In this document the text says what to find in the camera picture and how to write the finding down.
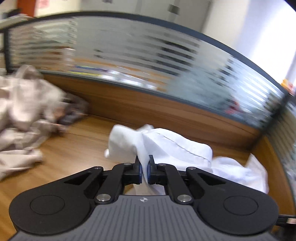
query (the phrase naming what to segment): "white cloth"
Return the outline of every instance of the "white cloth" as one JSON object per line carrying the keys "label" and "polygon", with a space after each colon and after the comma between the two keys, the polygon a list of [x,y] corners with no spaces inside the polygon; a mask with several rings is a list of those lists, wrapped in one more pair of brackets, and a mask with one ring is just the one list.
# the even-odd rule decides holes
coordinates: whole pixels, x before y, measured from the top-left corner
{"label": "white cloth", "polygon": [[0,77],[0,180],[42,160],[34,148],[56,129],[53,111],[64,96],[30,65]]}
{"label": "white cloth", "polygon": [[105,157],[117,162],[134,162],[136,155],[142,164],[143,183],[134,185],[135,191],[128,194],[159,195],[164,194],[163,187],[148,185],[147,165],[149,155],[154,162],[174,165],[178,170],[185,171],[193,166],[213,173],[225,179],[268,193],[267,172],[259,161],[250,155],[246,167],[228,157],[213,157],[210,146],[184,138],[166,130],[153,129],[146,125],[138,130],[115,125],[109,136],[109,149]]}

